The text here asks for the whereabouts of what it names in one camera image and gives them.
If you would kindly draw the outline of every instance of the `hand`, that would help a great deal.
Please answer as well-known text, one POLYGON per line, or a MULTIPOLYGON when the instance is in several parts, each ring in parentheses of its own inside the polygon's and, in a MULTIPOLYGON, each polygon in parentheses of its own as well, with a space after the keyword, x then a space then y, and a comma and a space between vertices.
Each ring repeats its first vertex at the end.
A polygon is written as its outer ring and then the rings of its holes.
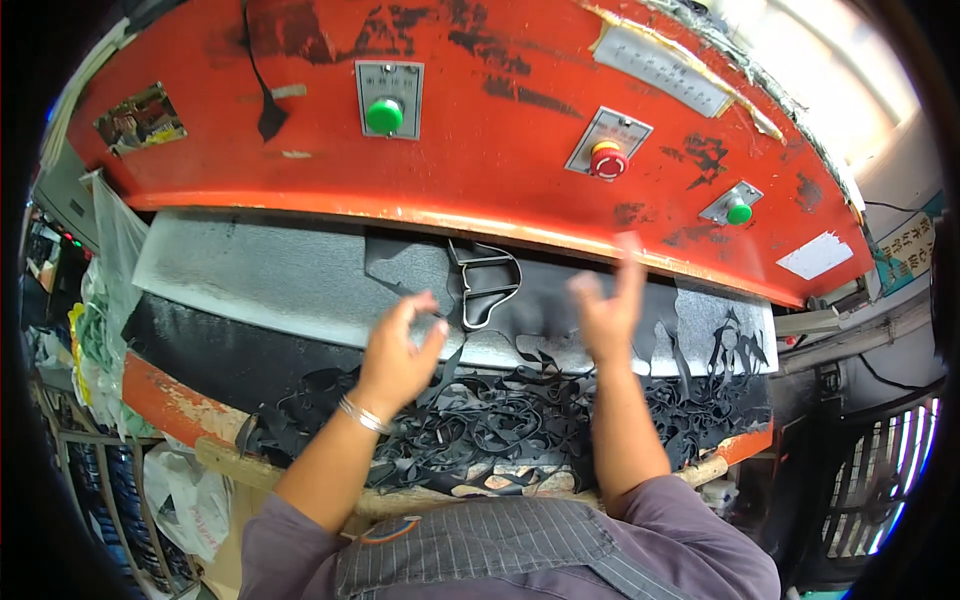
POLYGON ((386 422, 429 385, 448 325, 437 321, 417 348, 410 339, 410 323, 417 313, 437 309, 427 290, 401 299, 384 313, 367 342, 360 381, 348 394, 351 402, 386 422))
POLYGON ((639 248, 636 233, 620 233, 616 243, 622 256, 611 298, 604 299, 600 281, 591 271, 567 282, 580 312, 580 337, 598 367, 609 362, 630 364, 634 330, 643 303, 646 269, 634 256, 639 248))

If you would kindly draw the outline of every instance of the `black leather scraps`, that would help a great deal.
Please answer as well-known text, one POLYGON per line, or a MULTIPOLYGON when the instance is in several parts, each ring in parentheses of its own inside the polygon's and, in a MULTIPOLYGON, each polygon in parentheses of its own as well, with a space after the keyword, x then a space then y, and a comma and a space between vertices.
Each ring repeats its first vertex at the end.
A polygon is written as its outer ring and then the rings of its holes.
MULTIPOLYGON (((756 376, 759 362, 756 337, 739 329, 731 311, 717 329, 710 375, 671 379, 641 377, 651 417, 671 467, 676 470, 700 459, 701 449, 716 447, 731 435, 758 429, 770 420, 765 379, 756 376), (733 375, 737 361, 744 374, 733 375)), ((675 345, 678 362, 685 364, 675 345)), ((383 436, 367 484, 383 492, 424 486, 451 493, 470 485, 498 494, 520 493, 546 473, 531 470, 506 488, 491 490, 484 483, 492 471, 469 477, 475 464, 560 465, 572 470, 575 491, 593 487, 590 373, 567 375, 553 359, 532 356, 540 369, 517 367, 512 372, 484 374, 458 370, 460 351, 440 368, 432 385, 394 422, 395 432, 383 436)), ((289 462, 323 426, 340 397, 355 384, 357 371, 326 369, 308 374, 299 391, 276 408, 262 407, 262 431, 250 443, 238 445, 289 462)))

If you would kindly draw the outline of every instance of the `bangle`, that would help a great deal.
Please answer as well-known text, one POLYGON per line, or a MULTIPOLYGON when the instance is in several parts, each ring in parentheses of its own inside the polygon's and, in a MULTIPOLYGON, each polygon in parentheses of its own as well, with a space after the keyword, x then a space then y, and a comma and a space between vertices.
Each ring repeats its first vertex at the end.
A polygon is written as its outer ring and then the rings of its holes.
POLYGON ((386 436, 389 436, 391 433, 393 433, 393 429, 391 429, 389 425, 383 424, 383 421, 380 420, 377 415, 368 410, 360 408, 353 402, 349 401, 346 396, 342 396, 340 398, 340 409, 347 413, 353 420, 372 431, 382 433, 386 436))

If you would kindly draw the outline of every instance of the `red emergency stop button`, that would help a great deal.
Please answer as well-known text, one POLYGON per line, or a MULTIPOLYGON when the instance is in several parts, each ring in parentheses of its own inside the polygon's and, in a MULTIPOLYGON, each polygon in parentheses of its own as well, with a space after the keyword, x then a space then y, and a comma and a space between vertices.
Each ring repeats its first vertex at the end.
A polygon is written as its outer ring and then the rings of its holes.
POLYGON ((630 162, 616 142, 600 142, 590 151, 590 173, 613 180, 627 172, 630 162))

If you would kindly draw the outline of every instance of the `striped apron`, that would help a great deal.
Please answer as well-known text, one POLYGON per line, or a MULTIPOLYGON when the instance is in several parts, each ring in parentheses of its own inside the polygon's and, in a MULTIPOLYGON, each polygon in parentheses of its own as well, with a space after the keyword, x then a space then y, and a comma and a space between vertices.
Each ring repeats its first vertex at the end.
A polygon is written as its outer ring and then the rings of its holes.
POLYGON ((335 589, 340 600, 371 600, 398 584, 575 565, 633 600, 690 600, 629 558, 589 506, 522 496, 476 498, 377 523, 338 554, 335 589))

